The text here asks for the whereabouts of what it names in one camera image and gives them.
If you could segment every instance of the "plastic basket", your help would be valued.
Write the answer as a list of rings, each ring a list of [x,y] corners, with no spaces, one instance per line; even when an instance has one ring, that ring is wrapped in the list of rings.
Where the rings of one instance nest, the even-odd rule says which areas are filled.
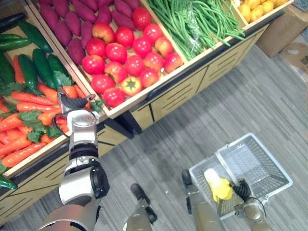
[[[215,203],[204,172],[213,168],[221,178],[237,183],[244,178],[254,197],[265,203],[269,197],[290,187],[292,180],[277,160],[258,140],[248,133],[240,139],[218,149],[214,156],[190,168],[192,180],[204,198],[218,208],[221,219],[234,214],[234,206],[243,201],[233,193],[231,200]]]

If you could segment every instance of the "cabinet drawer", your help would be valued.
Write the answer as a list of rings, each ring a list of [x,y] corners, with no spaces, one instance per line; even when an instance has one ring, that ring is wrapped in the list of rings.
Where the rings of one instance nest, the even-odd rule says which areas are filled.
[[[139,108],[138,110],[132,112],[132,115],[142,130],[145,130],[154,123],[151,115],[150,105]]]
[[[151,103],[154,120],[157,121],[196,94],[207,70],[203,67],[192,73],[186,80],[167,91]]]

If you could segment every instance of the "yellow object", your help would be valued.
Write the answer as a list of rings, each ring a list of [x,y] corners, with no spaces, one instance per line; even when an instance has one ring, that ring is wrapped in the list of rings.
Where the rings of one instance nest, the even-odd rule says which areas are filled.
[[[255,7],[257,7],[258,5],[260,5],[260,0],[245,0],[245,2],[250,9],[254,9]]]
[[[271,1],[265,1],[262,3],[262,7],[264,10],[263,14],[266,14],[274,9],[274,4]]]
[[[271,1],[274,4],[274,8],[275,8],[275,4],[276,4],[277,0],[268,0],[268,1]]]
[[[244,3],[239,7],[239,11],[241,12],[242,16],[246,19],[246,21],[249,23],[251,14],[250,14],[250,7],[248,4]]]
[[[258,18],[262,17],[264,12],[263,6],[262,5],[258,5],[257,7],[255,7],[252,11],[251,11],[251,22],[257,20]]]
[[[277,0],[276,3],[274,4],[274,8],[277,8],[281,6],[282,4],[285,4],[287,0]]]
[[[232,198],[233,190],[229,181],[220,178],[214,169],[210,168],[205,171],[204,177],[211,188],[213,199],[217,203],[219,203],[219,199],[230,200]]]

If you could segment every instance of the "tomato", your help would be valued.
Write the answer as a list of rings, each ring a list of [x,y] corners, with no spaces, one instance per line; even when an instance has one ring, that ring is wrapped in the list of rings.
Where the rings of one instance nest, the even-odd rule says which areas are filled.
[[[132,97],[142,90],[141,82],[136,77],[130,76],[123,80],[121,83],[122,91]]]
[[[156,40],[163,36],[163,32],[160,27],[156,24],[149,24],[143,31],[143,36],[145,36],[152,45],[155,44]]]
[[[111,43],[106,47],[106,55],[111,61],[124,64],[127,59],[127,51],[121,44]]]
[[[155,49],[162,54],[163,57],[167,57],[167,55],[173,52],[172,44],[166,37],[160,37],[156,40]]]
[[[171,53],[166,57],[164,68],[170,73],[183,65],[183,60],[177,53]]]
[[[96,54],[84,57],[81,61],[81,65],[89,75],[102,74],[105,69],[104,60]]]
[[[108,107],[116,107],[125,101],[125,93],[119,88],[109,88],[103,94],[103,100]]]
[[[106,23],[96,23],[92,29],[93,37],[104,40],[106,43],[115,41],[114,30]]]
[[[115,35],[115,41],[117,43],[123,45],[126,49],[130,49],[132,47],[135,36],[130,28],[121,26],[118,28]]]
[[[106,44],[99,38],[92,38],[86,45],[88,55],[96,54],[103,59],[106,59]]]
[[[114,88],[115,82],[107,75],[94,75],[91,81],[91,86],[98,94],[103,94],[107,89]]]
[[[151,86],[159,80],[157,72],[151,68],[145,69],[140,74],[141,85],[144,88]]]
[[[137,55],[128,57],[125,62],[125,68],[130,75],[138,77],[144,70],[142,58]]]
[[[132,20],[138,30],[143,30],[147,25],[151,23],[151,15],[147,9],[138,7],[132,14]]]
[[[148,68],[154,69],[156,72],[159,72],[164,66],[164,59],[162,56],[156,52],[148,53],[144,58],[144,65]]]
[[[139,37],[133,42],[133,50],[141,58],[144,58],[148,53],[152,51],[150,41],[146,37]]]
[[[105,67],[105,73],[116,83],[121,83],[127,77],[127,71],[121,63],[110,62]]]

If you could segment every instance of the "robotic hand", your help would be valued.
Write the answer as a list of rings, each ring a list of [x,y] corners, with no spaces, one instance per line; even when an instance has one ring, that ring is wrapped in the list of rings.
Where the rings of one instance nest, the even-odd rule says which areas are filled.
[[[98,114],[83,107],[94,98],[70,99],[58,89],[58,100],[67,115],[72,132],[69,143],[69,162],[59,194],[62,207],[54,210],[39,231],[92,231],[98,218],[101,198],[107,195],[109,183],[98,158],[96,124]]]

